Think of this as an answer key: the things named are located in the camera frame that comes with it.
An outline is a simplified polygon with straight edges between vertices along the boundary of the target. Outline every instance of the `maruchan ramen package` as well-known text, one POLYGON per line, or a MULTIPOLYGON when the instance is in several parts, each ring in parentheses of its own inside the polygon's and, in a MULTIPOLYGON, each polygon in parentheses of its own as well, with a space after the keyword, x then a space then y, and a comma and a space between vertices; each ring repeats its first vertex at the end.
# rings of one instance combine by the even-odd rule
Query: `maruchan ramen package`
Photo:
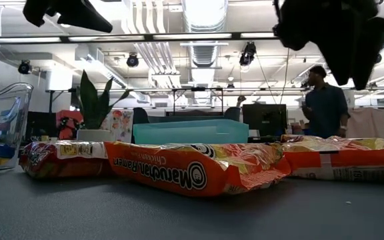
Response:
POLYGON ((116 174, 193 197, 266 188, 290 174, 281 148, 264 144, 105 146, 116 174))
POLYGON ((114 175, 103 143, 34 142, 24 148, 19 164, 37 179, 114 175))
POLYGON ((384 139, 283 136, 292 176, 384 182, 384 139))

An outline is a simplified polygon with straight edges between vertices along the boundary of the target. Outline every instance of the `potted plant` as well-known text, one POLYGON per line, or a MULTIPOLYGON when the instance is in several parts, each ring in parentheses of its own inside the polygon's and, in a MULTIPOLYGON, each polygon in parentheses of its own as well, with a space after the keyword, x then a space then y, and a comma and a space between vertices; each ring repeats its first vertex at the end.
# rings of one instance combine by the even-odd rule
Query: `potted plant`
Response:
POLYGON ((124 94, 112 105, 109 104, 109 91, 112 88, 112 79, 105 86, 101 95, 97 94, 94 84, 89 80, 84 71, 81 77, 81 84, 77 88, 79 99, 79 110, 83 116, 83 123, 77 132, 77 140, 80 141, 113 141, 108 130, 100 129, 102 122, 111 112, 113 106, 120 100, 128 97, 131 90, 125 90, 124 94))

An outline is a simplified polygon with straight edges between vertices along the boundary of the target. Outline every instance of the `teal plastic bin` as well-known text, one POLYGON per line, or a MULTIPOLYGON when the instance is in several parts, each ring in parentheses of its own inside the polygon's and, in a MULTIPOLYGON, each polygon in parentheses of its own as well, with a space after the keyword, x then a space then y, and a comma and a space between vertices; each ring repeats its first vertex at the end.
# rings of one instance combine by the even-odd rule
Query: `teal plastic bin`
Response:
POLYGON ((134 124, 136 144, 247 143, 248 125, 228 119, 134 124))

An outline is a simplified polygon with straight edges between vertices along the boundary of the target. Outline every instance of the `snake plant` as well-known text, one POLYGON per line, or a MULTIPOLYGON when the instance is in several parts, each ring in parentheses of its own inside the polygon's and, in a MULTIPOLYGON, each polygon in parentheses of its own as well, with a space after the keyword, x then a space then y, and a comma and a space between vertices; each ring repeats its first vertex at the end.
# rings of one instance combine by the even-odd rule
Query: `snake plant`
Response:
POLYGON ((110 79, 105 86, 105 90, 101 95, 97 94, 94 84, 83 71, 81 84, 77 88, 77 96, 79 99, 79 110, 83 116, 83 129, 100 129, 102 122, 111 112, 113 106, 120 100, 129 96, 131 90, 125 90, 124 94, 116 100, 112 105, 109 104, 109 91, 112 88, 113 80, 110 79))

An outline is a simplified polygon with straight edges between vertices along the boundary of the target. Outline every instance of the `plastic packaging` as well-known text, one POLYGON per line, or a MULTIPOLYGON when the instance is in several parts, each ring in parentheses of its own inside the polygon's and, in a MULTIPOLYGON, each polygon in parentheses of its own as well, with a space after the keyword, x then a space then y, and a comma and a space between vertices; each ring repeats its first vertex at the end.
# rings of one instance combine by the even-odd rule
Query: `plastic packaging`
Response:
POLYGON ((32 90, 27 83, 15 83, 0 91, 0 170, 17 165, 32 90))
POLYGON ((283 136, 292 176, 384 182, 384 139, 283 136))
POLYGON ((246 143, 247 124, 228 119, 134 124, 136 144, 246 143))
POLYGON ((24 148, 19 164, 37 179, 114 176, 103 143, 34 142, 24 148))
POLYGON ((193 197, 267 188, 290 174, 281 149, 265 144, 105 146, 119 176, 193 197))

